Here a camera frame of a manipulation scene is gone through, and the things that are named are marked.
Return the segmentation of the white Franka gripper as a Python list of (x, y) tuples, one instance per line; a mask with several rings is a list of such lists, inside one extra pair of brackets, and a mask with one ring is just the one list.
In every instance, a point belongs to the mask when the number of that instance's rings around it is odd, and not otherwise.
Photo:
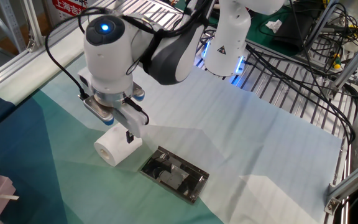
[(130, 144), (134, 136), (142, 138), (145, 135), (145, 127), (149, 123), (148, 114), (134, 101), (125, 100), (123, 104), (114, 107), (113, 115), (128, 131), (126, 141)]

